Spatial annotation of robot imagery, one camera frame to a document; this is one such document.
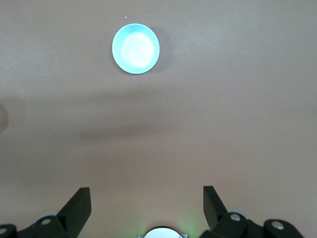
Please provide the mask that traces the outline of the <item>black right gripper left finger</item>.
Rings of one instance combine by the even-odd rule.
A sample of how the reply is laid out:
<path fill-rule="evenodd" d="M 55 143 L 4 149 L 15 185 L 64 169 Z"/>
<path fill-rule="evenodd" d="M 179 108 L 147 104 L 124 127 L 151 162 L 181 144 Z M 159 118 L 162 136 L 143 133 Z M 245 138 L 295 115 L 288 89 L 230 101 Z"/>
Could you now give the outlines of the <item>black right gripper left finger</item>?
<path fill-rule="evenodd" d="M 76 238 L 91 215 L 91 194 L 82 187 L 56 215 L 38 219 L 29 227 L 18 231 L 14 224 L 1 224 L 2 238 Z"/>

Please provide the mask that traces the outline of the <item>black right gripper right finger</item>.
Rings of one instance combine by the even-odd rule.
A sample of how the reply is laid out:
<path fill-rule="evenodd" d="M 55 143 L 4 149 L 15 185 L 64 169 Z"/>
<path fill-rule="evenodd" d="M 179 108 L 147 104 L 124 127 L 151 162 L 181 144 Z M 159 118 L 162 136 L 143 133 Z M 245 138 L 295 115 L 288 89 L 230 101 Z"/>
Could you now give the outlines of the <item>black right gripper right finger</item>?
<path fill-rule="evenodd" d="M 228 212 L 213 186 L 203 188 L 204 215 L 209 229 L 202 238 L 302 238 L 291 223 L 269 219 L 262 226 L 238 212 Z"/>

